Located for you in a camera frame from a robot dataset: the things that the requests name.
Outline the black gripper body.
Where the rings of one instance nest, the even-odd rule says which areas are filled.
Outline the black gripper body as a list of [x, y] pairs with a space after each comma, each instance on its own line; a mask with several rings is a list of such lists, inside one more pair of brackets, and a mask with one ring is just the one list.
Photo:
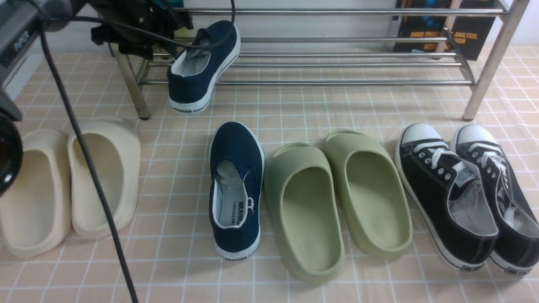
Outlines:
[[[189, 12], [176, 11], [175, 0], [91, 0], [89, 5], [98, 16], [109, 22], [129, 25], [136, 29], [173, 39], [179, 29], [194, 29]], [[118, 45], [122, 54], [153, 60], [154, 46], [177, 54], [178, 47], [160, 42], [134, 29], [102, 24], [91, 29], [91, 40], [96, 45]]]

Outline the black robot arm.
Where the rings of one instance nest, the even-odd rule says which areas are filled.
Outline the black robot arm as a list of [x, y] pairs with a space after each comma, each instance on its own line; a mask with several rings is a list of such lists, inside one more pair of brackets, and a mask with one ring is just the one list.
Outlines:
[[178, 29], [193, 29], [188, 12], [176, 11], [168, 0], [2, 0], [1, 2], [1, 83], [15, 72], [29, 47], [42, 30], [56, 32], [64, 29], [70, 17], [85, 6], [91, 6], [101, 19], [111, 24], [100, 25], [91, 31], [97, 45], [113, 43], [123, 54], [151, 59], [152, 48], [159, 44], [173, 51], [173, 44], [160, 42], [138, 29], [172, 39]]

